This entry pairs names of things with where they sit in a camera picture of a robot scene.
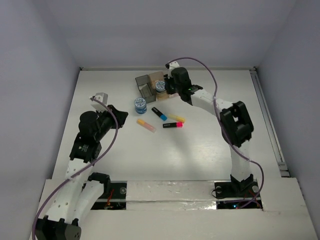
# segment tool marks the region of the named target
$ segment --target yellow marker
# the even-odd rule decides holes
[[[142,119],[138,119],[136,121],[137,124],[141,125],[142,127],[148,129],[150,132],[155,133],[156,132],[156,128],[154,126],[151,126],[150,124],[146,123],[145,121],[143,121]]]
[[[176,115],[173,115],[173,114],[169,114],[168,118],[176,120],[177,122],[181,122],[181,123],[185,123],[185,121],[186,121],[186,119],[184,117],[176,116]]]

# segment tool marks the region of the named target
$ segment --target round container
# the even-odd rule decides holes
[[[155,83],[155,90],[158,93],[163,93],[164,91],[166,91],[166,83],[164,81],[157,81]]]
[[[138,114],[144,114],[147,111],[147,103],[142,97],[138,97],[134,100],[135,111]]]

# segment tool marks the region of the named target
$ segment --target gray wall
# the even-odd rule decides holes
[[[291,172],[320,237],[320,1],[298,0],[258,75]]]
[[[26,240],[79,68],[44,1],[1,0],[0,23],[0,239]]]
[[[260,63],[295,0],[46,0],[82,67]]]

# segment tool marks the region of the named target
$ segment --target white table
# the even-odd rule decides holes
[[[112,181],[129,181],[127,210],[91,210],[81,226],[81,240],[316,240],[297,180],[281,178],[249,71],[216,70],[214,74],[218,81],[218,97],[230,102],[243,101],[252,119],[250,157],[259,162],[265,172],[261,191],[263,211],[214,210],[214,204],[211,210],[201,210],[200,205],[197,210],[190,210],[193,202],[207,206],[215,202],[209,195],[213,182],[204,180],[230,178],[230,150],[221,137],[217,120],[179,97],[148,104],[147,113],[137,114],[133,104],[139,97],[135,77],[152,72],[80,72],[53,177],[46,181],[40,202],[63,181],[78,133],[79,116],[93,110],[89,97],[105,92],[109,96],[108,104],[129,112],[129,116],[113,148],[94,170],[109,174]],[[193,84],[208,92],[214,91],[213,81],[206,71],[191,70],[189,75]],[[162,120],[151,111],[153,106],[163,113],[185,117],[185,125],[180,129],[162,129]],[[156,133],[136,124],[138,118],[154,125]],[[102,150],[113,136],[114,130],[110,130],[101,141]],[[252,172],[260,182],[259,169],[253,165]],[[159,184],[152,182],[155,180],[193,182]]]
[[[129,180],[228,180],[231,157],[227,143],[214,116],[190,106],[180,97],[147,105],[145,114],[135,112],[134,99],[140,97],[135,77],[154,71],[81,71],[75,88],[60,150],[52,178],[63,178],[74,139],[78,133],[80,115],[94,110],[89,100],[98,92],[108,94],[108,104],[129,116],[111,151],[98,162],[94,170],[109,174],[113,181]],[[277,161],[248,70],[214,71],[218,81],[218,97],[230,102],[243,101],[254,125],[250,156],[259,162],[266,178],[280,178]],[[189,71],[193,84],[213,93],[214,83],[204,70]],[[163,121],[152,111],[157,107],[165,113],[186,118],[183,128],[163,129]],[[157,128],[151,133],[136,123],[142,118]],[[114,137],[110,130],[102,139],[102,151]],[[260,176],[252,166],[255,176]]]

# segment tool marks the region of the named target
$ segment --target gray box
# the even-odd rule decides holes
[[[135,81],[145,102],[147,104],[155,102],[157,93],[152,87],[149,75],[138,76]]]

